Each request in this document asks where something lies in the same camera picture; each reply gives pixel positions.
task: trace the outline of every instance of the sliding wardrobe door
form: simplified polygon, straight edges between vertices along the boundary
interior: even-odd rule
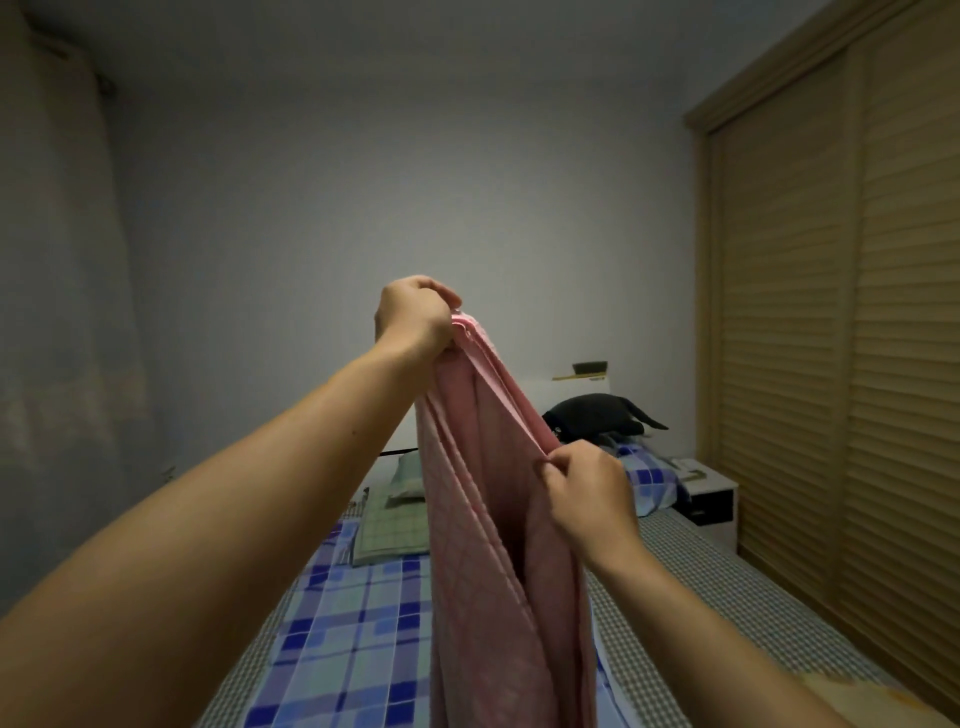
[[[960,701],[960,3],[864,69],[840,614]]]
[[[839,359],[844,60],[711,147],[711,443],[741,483],[740,544],[822,598]]]

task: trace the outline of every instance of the quilted fabric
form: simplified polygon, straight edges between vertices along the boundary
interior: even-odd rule
[[[596,725],[586,580],[550,519],[534,463],[559,445],[483,329],[417,402],[433,561],[435,728]]]

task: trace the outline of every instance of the wardrobe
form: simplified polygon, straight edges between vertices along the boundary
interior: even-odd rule
[[[741,555],[956,719],[960,0],[839,5],[880,15],[688,119],[700,454]]]

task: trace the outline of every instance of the white nightstand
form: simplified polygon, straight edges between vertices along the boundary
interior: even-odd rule
[[[693,521],[716,544],[736,553],[736,525],[739,510],[739,486],[716,470],[693,458],[676,458],[681,469],[702,471],[707,477],[680,483],[690,499],[677,494],[674,508]]]

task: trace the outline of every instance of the bedroom wall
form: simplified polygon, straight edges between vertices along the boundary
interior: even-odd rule
[[[108,112],[170,462],[371,343],[380,287],[454,286],[517,378],[609,359],[694,447],[693,202],[679,101],[639,89],[151,97]]]
[[[829,0],[698,0],[684,107],[692,109]]]

